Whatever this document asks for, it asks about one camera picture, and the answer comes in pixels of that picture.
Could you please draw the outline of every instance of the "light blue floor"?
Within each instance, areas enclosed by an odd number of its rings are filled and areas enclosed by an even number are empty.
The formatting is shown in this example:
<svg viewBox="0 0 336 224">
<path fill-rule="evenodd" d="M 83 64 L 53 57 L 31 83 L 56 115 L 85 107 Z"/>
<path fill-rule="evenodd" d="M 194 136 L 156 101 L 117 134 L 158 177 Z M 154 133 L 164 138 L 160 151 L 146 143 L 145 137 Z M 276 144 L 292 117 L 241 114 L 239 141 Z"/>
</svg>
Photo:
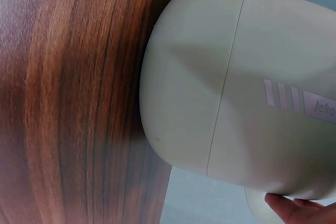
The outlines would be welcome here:
<svg viewBox="0 0 336 224">
<path fill-rule="evenodd" d="M 336 10 L 336 0 L 308 1 Z M 173 168 L 161 224 L 260 223 L 250 213 L 242 187 Z"/>
</svg>

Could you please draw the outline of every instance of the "finger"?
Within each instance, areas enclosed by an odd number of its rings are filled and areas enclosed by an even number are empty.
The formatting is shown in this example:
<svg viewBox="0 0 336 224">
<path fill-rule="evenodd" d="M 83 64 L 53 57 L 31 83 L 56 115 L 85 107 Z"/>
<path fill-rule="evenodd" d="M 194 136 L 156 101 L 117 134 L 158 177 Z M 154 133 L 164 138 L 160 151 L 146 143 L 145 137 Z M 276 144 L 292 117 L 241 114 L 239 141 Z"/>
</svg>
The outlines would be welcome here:
<svg viewBox="0 0 336 224">
<path fill-rule="evenodd" d="M 294 199 L 293 200 L 300 207 L 315 207 L 321 209 L 324 205 L 321 205 L 317 202 L 305 200 L 305 199 Z"/>
<path fill-rule="evenodd" d="M 285 223 L 295 220 L 301 209 L 292 200 L 275 194 L 266 194 L 265 202 Z"/>
</svg>

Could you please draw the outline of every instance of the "fingertip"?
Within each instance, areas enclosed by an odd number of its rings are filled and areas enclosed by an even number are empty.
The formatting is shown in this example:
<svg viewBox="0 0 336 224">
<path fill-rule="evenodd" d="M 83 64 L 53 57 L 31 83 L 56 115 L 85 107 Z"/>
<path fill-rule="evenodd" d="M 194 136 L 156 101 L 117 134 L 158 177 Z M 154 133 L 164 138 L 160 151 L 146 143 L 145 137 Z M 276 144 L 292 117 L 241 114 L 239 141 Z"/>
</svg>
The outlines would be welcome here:
<svg viewBox="0 0 336 224">
<path fill-rule="evenodd" d="M 265 195 L 265 202 L 267 204 L 272 204 L 275 201 L 278 201 L 282 196 L 277 195 L 277 194 L 270 194 L 270 193 L 266 193 Z"/>
</svg>

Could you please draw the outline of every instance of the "wood grain surface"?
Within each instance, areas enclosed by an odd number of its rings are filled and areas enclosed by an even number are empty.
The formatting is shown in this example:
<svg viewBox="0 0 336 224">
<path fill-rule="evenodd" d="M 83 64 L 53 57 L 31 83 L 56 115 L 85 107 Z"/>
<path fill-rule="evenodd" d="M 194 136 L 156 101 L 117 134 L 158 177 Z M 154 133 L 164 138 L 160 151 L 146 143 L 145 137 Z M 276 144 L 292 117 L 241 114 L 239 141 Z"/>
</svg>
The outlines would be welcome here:
<svg viewBox="0 0 336 224">
<path fill-rule="evenodd" d="M 159 223 L 138 84 L 169 0 L 0 0 L 0 224 Z"/>
</svg>

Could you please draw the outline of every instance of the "brown wooden surface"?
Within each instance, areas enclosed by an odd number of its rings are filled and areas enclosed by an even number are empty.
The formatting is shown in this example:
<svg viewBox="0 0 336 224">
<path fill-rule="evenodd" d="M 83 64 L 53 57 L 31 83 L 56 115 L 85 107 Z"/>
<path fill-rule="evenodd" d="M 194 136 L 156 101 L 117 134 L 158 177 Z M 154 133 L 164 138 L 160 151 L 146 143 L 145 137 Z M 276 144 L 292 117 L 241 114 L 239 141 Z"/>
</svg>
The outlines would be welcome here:
<svg viewBox="0 0 336 224">
<path fill-rule="evenodd" d="M 0 224 L 159 223 L 141 61 L 169 0 L 0 0 Z"/>
</svg>

